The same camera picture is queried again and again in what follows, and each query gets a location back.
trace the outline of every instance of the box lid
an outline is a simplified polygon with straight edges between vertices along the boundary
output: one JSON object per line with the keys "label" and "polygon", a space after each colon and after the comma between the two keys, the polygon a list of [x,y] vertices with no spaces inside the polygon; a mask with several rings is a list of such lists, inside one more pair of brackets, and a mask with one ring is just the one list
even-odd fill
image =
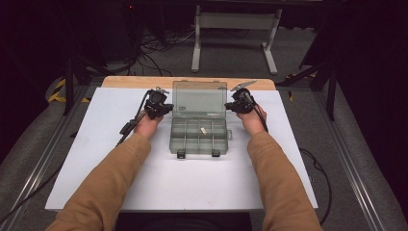
{"label": "box lid", "polygon": [[226,117],[225,82],[173,82],[173,116]]}

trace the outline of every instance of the tan jacket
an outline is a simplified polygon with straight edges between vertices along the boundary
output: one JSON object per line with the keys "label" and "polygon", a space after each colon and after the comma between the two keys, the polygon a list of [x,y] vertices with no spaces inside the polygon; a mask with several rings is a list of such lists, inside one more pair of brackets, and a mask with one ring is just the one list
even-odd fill
{"label": "tan jacket", "polygon": [[[112,230],[125,194],[150,152],[134,134],[112,150],[66,202],[47,230]],[[297,172],[267,133],[249,141],[265,207],[264,230],[321,230]]]}

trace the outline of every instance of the wire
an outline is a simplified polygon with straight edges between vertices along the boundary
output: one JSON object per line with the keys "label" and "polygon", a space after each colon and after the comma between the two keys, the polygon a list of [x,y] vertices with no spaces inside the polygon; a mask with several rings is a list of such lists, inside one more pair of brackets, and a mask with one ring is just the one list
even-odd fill
{"label": "wire", "polygon": [[264,126],[265,131],[269,132],[267,122],[265,121],[264,116],[261,114],[261,111],[259,110],[258,105],[254,106],[255,113],[258,114],[259,119],[261,119],[262,125]]}
{"label": "wire", "polygon": [[61,170],[61,168],[63,167],[64,161],[57,167],[57,169],[51,174],[51,176],[44,182],[42,183],[38,188],[36,188],[33,192],[31,192],[29,195],[27,195],[27,197],[25,197],[25,199],[23,199],[22,201],[18,202],[18,204],[16,204],[14,206],[14,208],[12,210],[10,210],[3,218],[0,219],[0,225],[2,223],[4,223],[13,213],[15,213],[15,211],[17,211],[21,206],[23,206],[23,204],[25,204],[25,202],[27,202],[29,199],[31,199],[34,195],[36,195],[39,191],[41,191],[45,185],[47,185],[53,178],[54,176],[57,175],[57,173]]}
{"label": "wire", "polygon": [[150,56],[148,56],[146,54],[144,54],[144,56],[147,57],[157,67],[157,70],[159,70],[160,76],[163,76],[162,69],[159,68],[159,66],[156,64],[156,62],[154,62],[154,60]]}
{"label": "wire", "polygon": [[130,73],[131,73],[131,71],[130,71],[130,67],[131,67],[131,66],[129,66],[129,67],[128,67],[128,72],[127,72],[127,74],[126,74],[127,76],[129,76],[129,75],[130,75]]}
{"label": "wire", "polygon": [[309,158],[311,158],[313,160],[313,166],[315,167],[315,169],[317,169],[318,171],[320,171],[321,173],[323,173],[324,177],[326,178],[327,181],[327,187],[329,190],[329,201],[327,203],[327,209],[326,212],[324,213],[323,218],[320,220],[320,225],[323,225],[324,222],[326,221],[327,217],[329,216],[330,213],[330,209],[331,209],[331,205],[332,205],[332,200],[333,200],[333,192],[332,192],[332,188],[331,188],[331,184],[330,184],[330,180],[329,177],[326,173],[326,171],[323,169],[321,163],[318,161],[318,159],[315,157],[315,155],[312,154],[312,152],[299,147],[299,150],[302,154],[308,156]]}
{"label": "wire", "polygon": [[[124,66],[121,66],[121,67],[118,67],[118,68],[112,69],[112,70],[109,70],[109,69],[107,69],[107,70],[112,72],[113,74],[117,74],[117,73],[120,73],[120,72],[125,71],[127,69],[130,69],[135,63],[136,63],[136,59],[132,59],[132,60],[129,61],[128,64],[126,64]],[[98,70],[94,70],[93,68],[92,68],[92,70],[88,69],[88,72],[90,74],[92,74],[92,75],[106,75],[104,73],[101,73]]]}
{"label": "wire", "polygon": [[140,47],[143,47],[145,49],[147,49],[148,51],[145,52],[146,54],[151,54],[155,51],[159,51],[159,52],[165,52],[169,49],[171,49],[172,47],[174,47],[177,44],[180,44],[186,40],[190,40],[193,41],[192,39],[189,39],[189,37],[191,37],[194,34],[195,31],[188,31],[188,34],[186,36],[184,36],[183,38],[180,38],[180,36],[177,33],[174,33],[174,35],[166,40],[166,45],[163,48],[159,48],[159,45],[161,44],[157,39],[155,38],[151,38],[150,35],[148,35],[148,40],[144,40]]}
{"label": "wire", "polygon": [[119,140],[119,142],[117,143],[116,146],[120,145],[121,143],[123,143],[125,141],[125,139],[129,136],[130,132],[138,125],[140,120],[145,116],[145,114],[144,114],[141,118],[139,118],[141,107],[143,107],[144,100],[146,99],[146,97],[147,97],[147,95],[149,93],[150,93],[150,90],[148,90],[144,94],[144,97],[143,97],[143,99],[142,99],[142,101],[140,103],[140,106],[139,106],[138,112],[135,115],[135,118],[131,119],[130,122],[127,122],[125,124],[125,126],[122,128],[122,130],[124,130],[124,128],[127,128],[127,129],[125,129],[125,131],[123,131],[123,137]]}
{"label": "wire", "polygon": [[[148,65],[146,65],[146,64],[140,64],[140,65],[141,65],[141,67],[147,67],[147,68],[150,68],[150,69],[158,69],[158,68],[156,68],[156,67],[148,66]],[[161,71],[164,71],[164,72],[168,73],[168,75],[170,75],[170,77],[173,76],[173,74],[171,74],[171,72],[170,72],[169,70],[161,69]]]}
{"label": "wire", "polygon": [[144,68],[143,68],[143,64],[141,64],[140,60],[138,59],[138,63],[140,64],[141,67],[141,75],[144,76]]}

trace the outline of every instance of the white table surface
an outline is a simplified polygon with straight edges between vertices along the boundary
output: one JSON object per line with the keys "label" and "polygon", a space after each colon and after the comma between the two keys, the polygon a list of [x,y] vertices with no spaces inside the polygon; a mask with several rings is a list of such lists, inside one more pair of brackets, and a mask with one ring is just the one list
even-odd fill
{"label": "white table surface", "polygon": [[[146,89],[97,89],[45,205],[59,211],[89,172],[115,147],[122,126],[135,116]],[[314,208],[318,207],[291,125],[277,90],[252,90],[268,113],[268,129],[293,163]],[[228,101],[232,92],[228,91]],[[171,103],[170,96],[166,103]],[[171,113],[151,140],[152,150],[127,193],[122,211],[241,211],[263,209],[258,180],[246,152],[249,136],[235,113],[227,112],[233,139],[219,158],[169,150]]]}

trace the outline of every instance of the dark floor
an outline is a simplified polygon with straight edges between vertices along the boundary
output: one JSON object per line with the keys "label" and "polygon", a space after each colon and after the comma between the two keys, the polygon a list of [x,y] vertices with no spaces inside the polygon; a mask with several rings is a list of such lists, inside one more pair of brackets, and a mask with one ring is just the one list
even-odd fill
{"label": "dark floor", "polygon": [[[278,75],[271,76],[260,49],[265,33],[250,31],[244,38],[236,38],[227,33],[216,31],[205,33],[202,40],[200,71],[191,73],[191,57],[193,42],[189,38],[166,52],[154,52],[150,56],[156,64],[171,72],[173,76],[204,76],[204,77],[235,77],[235,78],[271,78],[281,82],[285,76],[298,73],[297,68],[305,55],[315,33],[312,30],[278,30],[272,45],[272,54],[278,68]],[[143,64],[154,66],[149,60],[140,59]],[[111,63],[110,68],[121,63]],[[130,73],[132,75],[159,75],[158,70],[147,67],[141,68],[135,64]],[[50,86],[53,90],[60,79]],[[91,97],[95,87],[100,86],[101,78],[94,78],[92,86],[87,92]],[[293,101],[289,99],[285,89],[280,89],[293,133],[299,147],[313,152],[323,165],[330,178],[333,190],[333,203],[330,214],[323,224],[325,230],[407,230],[407,223],[402,215],[399,204],[383,178],[378,166],[370,154],[364,138],[357,126],[354,116],[340,90],[337,91],[335,104],[336,126],[338,127],[350,157],[364,182],[367,194],[370,196],[372,207],[380,218],[383,227],[378,229],[371,226],[365,216],[365,210],[356,196],[347,170],[344,168],[336,142],[332,139],[323,114],[319,110],[316,94],[305,88],[306,82],[301,82],[293,89]],[[70,135],[78,131],[88,103],[81,103],[76,114],[69,122],[63,133],[61,143],[55,152],[43,179],[57,169],[63,162],[74,139]],[[64,103],[51,102],[49,107],[31,124],[21,136],[8,158],[0,166],[0,217],[4,216],[12,207],[31,172],[36,166],[43,150],[52,138],[62,114]],[[319,208],[316,209],[322,218],[328,203],[327,183],[322,174],[313,168],[313,162],[304,158],[306,168],[312,179]],[[52,182],[39,192],[31,201],[14,230],[43,230],[55,217],[55,213],[45,211],[45,201],[52,190]],[[261,230],[263,212],[251,212],[252,230]]]}

